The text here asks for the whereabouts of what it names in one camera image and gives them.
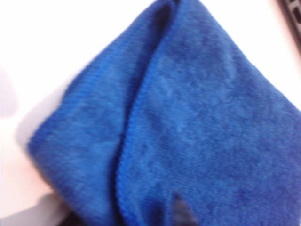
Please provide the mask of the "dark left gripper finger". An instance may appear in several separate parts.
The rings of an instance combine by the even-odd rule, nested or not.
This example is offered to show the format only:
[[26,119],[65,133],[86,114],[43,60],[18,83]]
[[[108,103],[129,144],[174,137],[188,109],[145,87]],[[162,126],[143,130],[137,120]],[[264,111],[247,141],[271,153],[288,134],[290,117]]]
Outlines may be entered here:
[[197,226],[198,220],[186,201],[179,195],[174,194],[172,223],[174,226]]

